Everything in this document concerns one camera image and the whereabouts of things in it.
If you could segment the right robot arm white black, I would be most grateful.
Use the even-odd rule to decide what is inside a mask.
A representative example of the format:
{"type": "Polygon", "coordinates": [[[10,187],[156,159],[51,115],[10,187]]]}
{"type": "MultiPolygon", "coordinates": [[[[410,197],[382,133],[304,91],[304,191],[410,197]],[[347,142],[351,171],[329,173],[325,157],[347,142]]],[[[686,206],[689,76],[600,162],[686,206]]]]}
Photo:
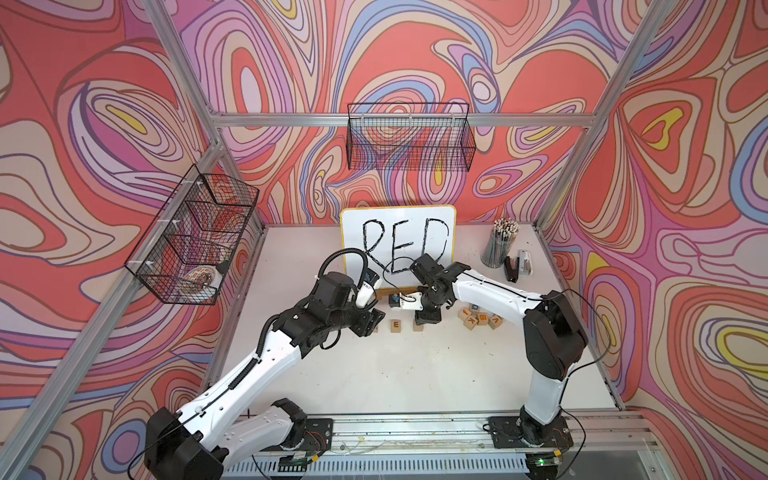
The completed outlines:
{"type": "Polygon", "coordinates": [[[522,329],[526,358],[534,373],[517,417],[518,440],[530,447],[544,445],[562,419],[568,379],[589,343],[566,294],[504,286],[467,264],[453,262],[444,267],[428,254],[414,260],[409,271],[419,282],[417,291],[392,299],[390,306],[412,311],[417,324],[441,322],[442,312],[460,301],[522,329]]]}

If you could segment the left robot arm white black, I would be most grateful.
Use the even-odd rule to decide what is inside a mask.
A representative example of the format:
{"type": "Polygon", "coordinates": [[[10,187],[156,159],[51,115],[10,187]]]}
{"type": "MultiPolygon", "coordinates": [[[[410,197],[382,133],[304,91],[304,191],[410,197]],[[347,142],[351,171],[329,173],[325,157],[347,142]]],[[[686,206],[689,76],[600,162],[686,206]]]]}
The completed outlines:
{"type": "Polygon", "coordinates": [[[271,316],[257,345],[214,385],[176,411],[162,408],[147,422],[145,447],[132,459],[156,479],[219,479],[231,466],[266,448],[306,447],[306,413],[287,398],[248,420],[239,417],[276,378],[315,348],[327,350],[331,333],[373,333],[384,317],[376,307],[378,274],[364,266],[357,278],[329,265],[338,257],[367,254],[343,248],[329,255],[310,293],[271,316]]]}

